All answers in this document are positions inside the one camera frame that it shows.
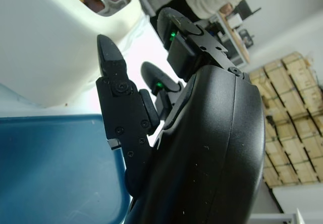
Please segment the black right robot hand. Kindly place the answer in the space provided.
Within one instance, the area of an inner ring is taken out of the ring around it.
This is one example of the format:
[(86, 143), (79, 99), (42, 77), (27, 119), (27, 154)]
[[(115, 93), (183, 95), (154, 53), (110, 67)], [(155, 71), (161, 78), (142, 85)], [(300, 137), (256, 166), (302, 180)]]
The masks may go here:
[(97, 37), (106, 138), (122, 150), (133, 198), (125, 223), (246, 223), (265, 152), (259, 90), (214, 37), (178, 11), (162, 9), (157, 31), (186, 85), (145, 62), (149, 89), (138, 90), (118, 47)]

